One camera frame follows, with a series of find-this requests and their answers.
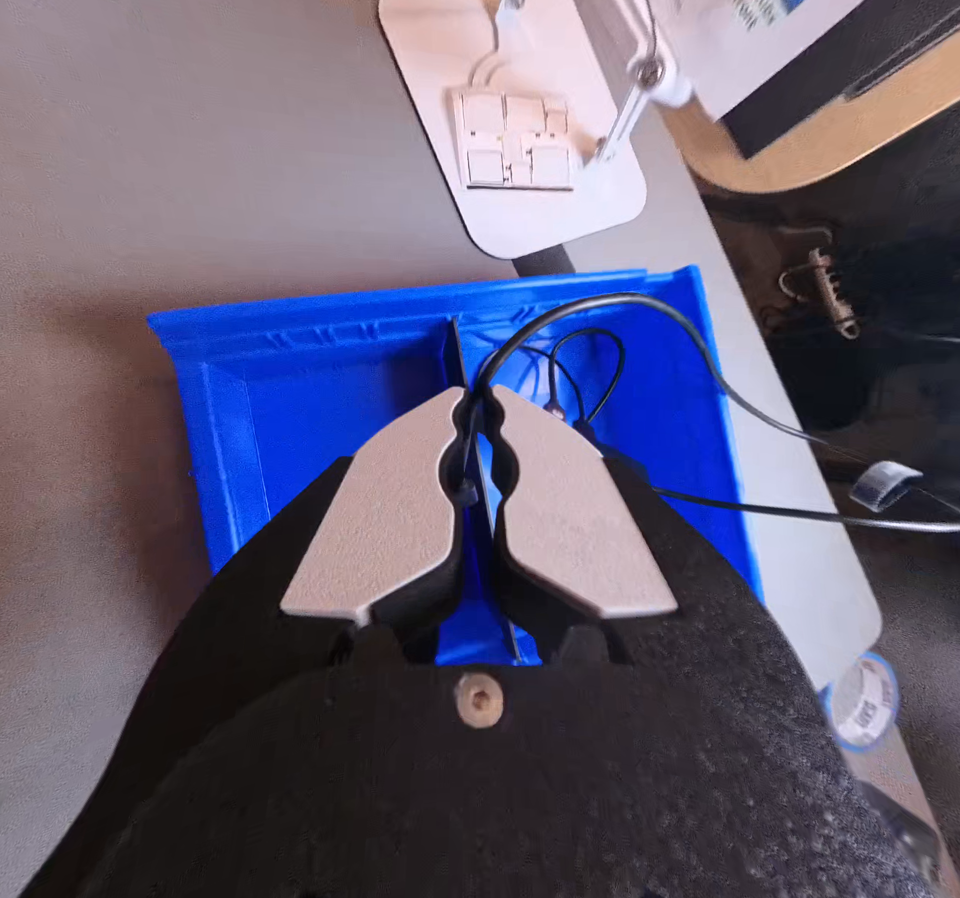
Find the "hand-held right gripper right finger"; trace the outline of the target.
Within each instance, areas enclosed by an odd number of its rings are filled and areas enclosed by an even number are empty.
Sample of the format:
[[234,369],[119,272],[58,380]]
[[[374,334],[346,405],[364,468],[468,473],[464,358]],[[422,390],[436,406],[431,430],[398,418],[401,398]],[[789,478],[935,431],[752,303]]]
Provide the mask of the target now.
[[678,601],[601,451],[496,385],[488,398],[500,492],[491,579],[510,622],[553,657],[568,630],[674,616]]

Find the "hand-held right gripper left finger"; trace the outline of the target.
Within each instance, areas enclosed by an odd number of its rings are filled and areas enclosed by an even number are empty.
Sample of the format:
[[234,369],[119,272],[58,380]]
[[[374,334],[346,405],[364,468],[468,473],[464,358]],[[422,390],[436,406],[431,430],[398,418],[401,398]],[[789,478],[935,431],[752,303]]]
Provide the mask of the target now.
[[464,525],[448,472],[463,456],[468,394],[439,392],[354,453],[282,594],[283,616],[383,627],[405,654],[438,653],[463,591]]

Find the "blue plastic bin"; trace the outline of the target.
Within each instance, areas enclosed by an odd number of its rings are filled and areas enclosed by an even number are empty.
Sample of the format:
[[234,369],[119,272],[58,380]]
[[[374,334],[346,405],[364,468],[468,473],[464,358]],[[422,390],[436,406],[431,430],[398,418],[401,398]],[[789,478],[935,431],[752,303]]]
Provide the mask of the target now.
[[[486,361],[548,309],[637,292],[676,308],[714,351],[698,270],[621,271],[449,284],[182,309],[149,324],[175,367],[215,578],[202,597],[214,626],[242,621],[231,651],[270,638],[293,657],[307,622],[282,616],[283,576],[315,527],[313,481],[395,418],[452,387],[444,350],[458,321],[474,384]],[[600,444],[668,491],[738,502],[741,474],[729,407],[684,330],[635,306],[582,312],[524,341],[495,378],[537,406],[549,397],[547,352],[565,335],[604,328],[626,355],[591,426]]]

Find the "black divider of blue bin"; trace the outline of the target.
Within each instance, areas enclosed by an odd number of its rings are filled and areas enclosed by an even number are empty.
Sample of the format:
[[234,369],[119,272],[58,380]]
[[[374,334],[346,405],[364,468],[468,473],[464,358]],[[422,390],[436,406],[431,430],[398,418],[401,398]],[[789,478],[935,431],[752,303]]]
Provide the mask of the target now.
[[440,628],[437,663],[522,665],[524,652],[517,630],[501,611],[489,580],[495,522],[478,446],[482,417],[476,411],[458,321],[452,319],[448,325],[443,366],[450,382],[462,386],[465,394],[463,442],[450,472],[464,519],[464,586],[460,604]]

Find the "blue masking tape roll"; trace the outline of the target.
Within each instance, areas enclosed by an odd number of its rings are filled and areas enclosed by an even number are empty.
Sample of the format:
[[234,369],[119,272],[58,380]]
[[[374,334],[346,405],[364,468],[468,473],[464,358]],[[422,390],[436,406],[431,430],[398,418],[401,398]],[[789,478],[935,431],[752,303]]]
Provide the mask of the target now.
[[865,753],[882,742],[899,713],[898,685],[892,665],[867,651],[819,692],[829,728],[843,749]]

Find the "tan metal clip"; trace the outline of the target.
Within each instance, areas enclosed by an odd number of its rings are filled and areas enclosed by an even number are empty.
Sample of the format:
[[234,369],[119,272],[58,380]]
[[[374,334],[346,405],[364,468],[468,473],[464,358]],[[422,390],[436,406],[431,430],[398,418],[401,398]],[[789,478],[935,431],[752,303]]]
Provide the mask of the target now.
[[795,304],[809,304],[812,301],[807,292],[800,291],[795,285],[796,275],[810,275],[811,294],[815,295],[819,306],[829,320],[829,327],[847,341],[855,341],[861,335],[862,326],[856,310],[841,293],[841,282],[834,261],[835,232],[828,225],[787,225],[774,226],[774,233],[780,237],[797,238],[800,243],[812,244],[805,262],[782,270],[777,277],[779,291]]

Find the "dark bag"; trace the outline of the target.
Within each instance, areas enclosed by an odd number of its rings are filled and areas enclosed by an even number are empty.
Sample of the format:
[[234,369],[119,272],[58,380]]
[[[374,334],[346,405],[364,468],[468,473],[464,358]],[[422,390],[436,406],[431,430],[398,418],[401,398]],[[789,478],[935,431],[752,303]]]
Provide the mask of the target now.
[[[910,520],[908,531],[958,531],[958,104],[818,184],[793,191],[735,194],[694,174],[712,217],[774,235],[777,265],[801,264],[812,244],[780,237],[774,226],[828,225],[841,293],[862,326],[855,341],[830,328],[811,294],[809,273],[796,275],[812,298],[786,303],[777,324],[760,316],[764,340],[786,379],[800,416],[801,436],[827,458],[828,479],[846,481],[867,509],[947,508],[944,526]],[[842,448],[836,434],[870,413],[884,381],[906,368],[933,368],[939,382],[922,397],[940,399],[936,417],[910,411],[902,420],[911,444],[893,456]]]

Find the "wooden side table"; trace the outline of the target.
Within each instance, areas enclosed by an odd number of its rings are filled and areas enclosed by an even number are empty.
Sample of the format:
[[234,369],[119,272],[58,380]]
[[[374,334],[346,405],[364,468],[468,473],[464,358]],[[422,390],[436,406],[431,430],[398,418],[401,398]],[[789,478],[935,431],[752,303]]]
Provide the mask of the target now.
[[767,195],[818,184],[915,132],[959,101],[959,34],[854,99],[838,98],[750,159],[698,100],[660,116],[687,168],[707,184]]

